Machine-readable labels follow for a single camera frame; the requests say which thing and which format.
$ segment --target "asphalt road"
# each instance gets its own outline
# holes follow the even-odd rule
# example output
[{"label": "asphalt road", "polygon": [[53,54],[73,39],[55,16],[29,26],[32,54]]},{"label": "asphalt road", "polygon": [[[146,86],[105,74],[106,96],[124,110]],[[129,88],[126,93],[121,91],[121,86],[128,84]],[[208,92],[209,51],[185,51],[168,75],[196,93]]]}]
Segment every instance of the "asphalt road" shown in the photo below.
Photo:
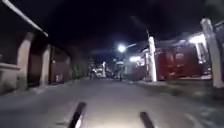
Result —
[{"label": "asphalt road", "polygon": [[81,128],[224,128],[222,106],[112,80],[85,80],[0,97],[0,128],[66,128],[79,102]]}]

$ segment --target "light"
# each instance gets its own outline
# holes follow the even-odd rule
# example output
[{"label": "light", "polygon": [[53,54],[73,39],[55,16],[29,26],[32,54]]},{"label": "light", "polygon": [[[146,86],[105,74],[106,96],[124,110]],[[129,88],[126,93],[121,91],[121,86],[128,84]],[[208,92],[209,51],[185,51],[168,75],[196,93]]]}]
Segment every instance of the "light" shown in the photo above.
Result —
[{"label": "light", "polygon": [[126,51],[126,46],[123,44],[118,45],[118,51],[124,53]]},{"label": "light", "polygon": [[32,25],[37,30],[41,31],[46,37],[49,35],[43,31],[37,24],[35,24],[29,17],[27,17],[21,10],[19,10],[14,4],[12,4],[9,0],[2,0],[2,2],[9,7],[12,11],[14,11],[17,15],[19,15],[23,20]]},{"label": "light", "polygon": [[198,44],[198,43],[206,43],[206,40],[205,40],[205,35],[204,34],[200,34],[200,35],[197,35],[197,36],[193,36],[189,39],[189,42],[190,43],[194,43],[194,44]]},{"label": "light", "polygon": [[131,44],[131,45],[128,45],[127,48],[131,48],[131,47],[134,47],[136,46],[137,44]]},{"label": "light", "polygon": [[103,65],[103,67],[105,67],[106,66],[106,62],[104,61],[102,65]]},{"label": "light", "polygon": [[123,61],[118,61],[116,64],[124,64]]},{"label": "light", "polygon": [[180,40],[180,43],[184,43],[185,42],[185,40]]},{"label": "light", "polygon": [[141,60],[140,56],[132,56],[132,57],[129,58],[130,62],[138,62],[140,60]]}]

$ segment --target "street light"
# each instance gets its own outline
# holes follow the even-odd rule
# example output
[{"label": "street light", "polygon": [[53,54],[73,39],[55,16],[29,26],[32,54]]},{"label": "street light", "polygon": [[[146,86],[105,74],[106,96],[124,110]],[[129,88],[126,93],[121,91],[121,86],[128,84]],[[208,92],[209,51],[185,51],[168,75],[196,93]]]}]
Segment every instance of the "street light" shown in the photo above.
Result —
[{"label": "street light", "polygon": [[120,53],[124,53],[127,50],[127,47],[123,44],[119,44],[117,49]]},{"label": "street light", "polygon": [[132,56],[132,57],[129,58],[130,62],[138,62],[140,60],[141,60],[140,56]]},{"label": "street light", "polygon": [[196,35],[196,36],[190,37],[189,42],[193,43],[193,44],[198,44],[198,43],[205,44],[206,43],[205,35],[204,34],[200,34],[200,35]]}]

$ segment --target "concrete wall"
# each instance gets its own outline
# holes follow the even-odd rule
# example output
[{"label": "concrete wall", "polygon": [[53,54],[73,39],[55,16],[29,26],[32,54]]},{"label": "concrete wall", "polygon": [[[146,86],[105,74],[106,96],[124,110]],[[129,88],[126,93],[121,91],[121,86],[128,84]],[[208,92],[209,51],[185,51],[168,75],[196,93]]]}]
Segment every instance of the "concrete wall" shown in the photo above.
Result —
[{"label": "concrete wall", "polygon": [[0,63],[0,94],[17,88],[19,68],[15,65]]},{"label": "concrete wall", "polygon": [[27,32],[33,28],[0,2],[0,93],[12,91],[18,86],[18,49]]}]

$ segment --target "tree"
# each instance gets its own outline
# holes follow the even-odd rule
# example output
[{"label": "tree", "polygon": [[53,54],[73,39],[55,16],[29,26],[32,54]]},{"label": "tree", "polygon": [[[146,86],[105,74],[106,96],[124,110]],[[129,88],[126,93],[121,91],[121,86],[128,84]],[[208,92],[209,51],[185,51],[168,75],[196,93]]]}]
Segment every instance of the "tree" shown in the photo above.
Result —
[{"label": "tree", "polygon": [[88,72],[88,59],[78,46],[71,45],[69,51],[72,54],[72,77],[77,79],[87,76]]},{"label": "tree", "polygon": [[223,0],[204,0],[205,15],[215,22],[224,19],[224,1]]}]

